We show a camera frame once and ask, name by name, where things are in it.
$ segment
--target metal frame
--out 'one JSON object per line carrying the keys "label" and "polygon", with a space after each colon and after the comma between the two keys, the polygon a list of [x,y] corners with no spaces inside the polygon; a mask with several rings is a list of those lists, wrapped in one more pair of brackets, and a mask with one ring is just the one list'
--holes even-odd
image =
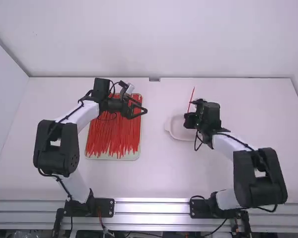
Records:
{"label": "metal frame", "polygon": [[[115,215],[104,218],[109,229],[120,231],[213,231],[222,219],[191,219],[189,199],[115,198]],[[56,210],[64,201],[0,200],[0,229],[51,230]],[[298,203],[279,205],[275,213],[249,209],[253,232],[298,233]],[[101,230],[98,218],[73,218],[73,230]],[[61,229],[70,229],[64,218]],[[229,221],[220,229],[230,231]]]}

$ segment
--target red straw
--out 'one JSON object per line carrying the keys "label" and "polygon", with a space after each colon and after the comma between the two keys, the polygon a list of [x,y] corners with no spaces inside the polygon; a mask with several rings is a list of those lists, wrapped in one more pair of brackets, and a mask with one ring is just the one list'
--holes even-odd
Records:
{"label": "red straw", "polygon": [[[142,96],[133,94],[132,98],[138,102],[143,101]],[[115,115],[104,112],[99,119],[91,121],[86,143],[86,156],[100,157],[102,154],[108,154],[111,157],[120,159],[130,153],[136,153],[139,150],[141,117],[132,120],[123,118],[120,113]]]}
{"label": "red straw", "polygon": [[188,107],[188,113],[189,113],[189,110],[190,110],[190,106],[191,106],[191,103],[190,103],[190,102],[192,102],[194,89],[195,89],[195,87],[193,87],[193,90],[192,90],[192,93],[191,93],[191,98],[190,98],[190,101],[189,101],[189,107]]}

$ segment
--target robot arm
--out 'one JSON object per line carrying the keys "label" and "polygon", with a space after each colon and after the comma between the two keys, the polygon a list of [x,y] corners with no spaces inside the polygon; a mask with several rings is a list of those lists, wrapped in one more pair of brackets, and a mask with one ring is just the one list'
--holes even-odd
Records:
{"label": "robot arm", "polygon": [[[90,204],[93,193],[86,186],[77,169],[78,134],[104,111],[120,112],[127,119],[147,113],[147,109],[130,97],[134,86],[123,81],[120,81],[119,85],[122,87],[120,98],[113,98],[110,96],[110,80],[96,78],[94,89],[79,99],[75,108],[55,120],[42,120],[38,124],[33,155],[34,166],[41,175],[53,177],[60,182],[71,202],[87,205],[87,213],[93,210]],[[134,114],[134,108],[140,108],[143,111]],[[60,141],[60,144],[55,145],[55,141]]]}
{"label": "robot arm", "polygon": [[[195,150],[201,146],[196,148],[198,139],[233,162],[234,188],[211,194],[206,201],[211,213],[225,217],[234,209],[285,203],[288,195],[275,150],[250,146],[223,128],[219,104],[203,99],[191,103],[196,111],[184,115],[184,127],[197,129]],[[257,177],[256,170],[264,175]]]}

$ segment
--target black cable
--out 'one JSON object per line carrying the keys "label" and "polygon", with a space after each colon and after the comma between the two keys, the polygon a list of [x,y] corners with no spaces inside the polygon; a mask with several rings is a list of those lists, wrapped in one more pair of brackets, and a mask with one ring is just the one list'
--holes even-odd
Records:
{"label": "black cable", "polygon": [[153,237],[160,237],[160,238],[163,237],[163,236],[159,236],[159,235],[155,235],[155,234],[150,234],[150,233],[146,233],[146,232],[130,232],[130,233],[142,234],[142,235],[153,236]]}
{"label": "black cable", "polygon": [[[215,135],[224,135],[224,136],[226,136],[228,138],[231,138],[231,139],[235,140],[236,142],[242,144],[245,148],[249,149],[250,151],[255,152],[255,150],[252,147],[250,147],[248,144],[240,141],[239,139],[235,138],[234,136],[231,136],[231,135],[225,134],[225,133],[216,133]],[[259,158],[260,162],[264,165],[265,171],[268,174],[268,177],[270,178],[270,180],[272,181],[272,184],[275,185],[275,181],[273,180],[273,177],[272,177],[271,172],[268,168],[268,165],[264,161],[263,157],[261,157],[258,153],[256,153],[256,156]],[[266,208],[263,208],[263,207],[255,207],[255,208],[258,208],[258,209],[263,210],[265,212],[274,213],[276,211],[277,207],[278,207],[278,204],[277,204],[278,199],[277,199],[276,193],[275,193],[275,199],[276,199],[276,203],[274,204],[274,208],[272,210],[269,210],[269,209],[266,209]]]}
{"label": "black cable", "polygon": [[111,86],[111,88],[109,89],[109,92],[111,93],[111,90],[114,88],[114,92],[113,92],[113,94],[112,94],[112,96],[111,97],[108,97],[108,98],[113,98],[114,96],[115,96],[115,94],[116,94],[116,88],[115,88],[115,85],[116,84],[118,84],[119,82],[116,82],[116,83],[114,83],[112,80],[109,80],[113,85]]}
{"label": "black cable", "polygon": [[114,118],[111,118],[111,119],[100,119],[99,117],[100,117],[101,115],[99,115],[99,116],[97,117],[97,120],[110,121],[110,120],[114,120],[114,119],[117,118],[117,113],[111,113],[111,114],[115,114],[115,117],[114,117]]}
{"label": "black cable", "polygon": [[204,235],[203,237],[208,237],[208,236],[210,236],[210,235],[212,235],[212,234],[214,234],[215,232],[217,232],[223,225],[224,225],[224,223],[227,221],[227,218],[226,219],[224,219],[224,221],[214,230],[214,231],[212,231],[211,233],[208,233],[208,234],[206,234],[206,235]]}
{"label": "black cable", "polygon": [[124,238],[127,238],[127,237],[130,235],[130,233],[131,233],[131,232],[129,232],[127,235],[125,235],[125,237],[124,237]]}
{"label": "black cable", "polygon": [[[195,139],[194,139],[194,150],[195,151],[198,151],[199,150],[199,148],[201,147],[201,145],[203,145],[203,140],[198,136],[198,130],[197,130],[197,132],[195,133]],[[200,140],[200,145],[198,146],[198,148],[197,148],[197,139],[199,139]]]}

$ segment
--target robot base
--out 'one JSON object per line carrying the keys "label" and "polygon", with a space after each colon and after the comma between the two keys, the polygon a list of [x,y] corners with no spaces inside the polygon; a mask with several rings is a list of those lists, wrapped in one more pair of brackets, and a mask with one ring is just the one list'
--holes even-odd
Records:
{"label": "robot base", "polygon": [[88,199],[86,204],[77,201],[66,201],[64,206],[64,217],[98,217],[114,216],[115,200],[113,198]]}
{"label": "robot base", "polygon": [[212,206],[210,199],[190,199],[190,217],[192,219],[236,218],[238,210],[231,209],[219,212]]}

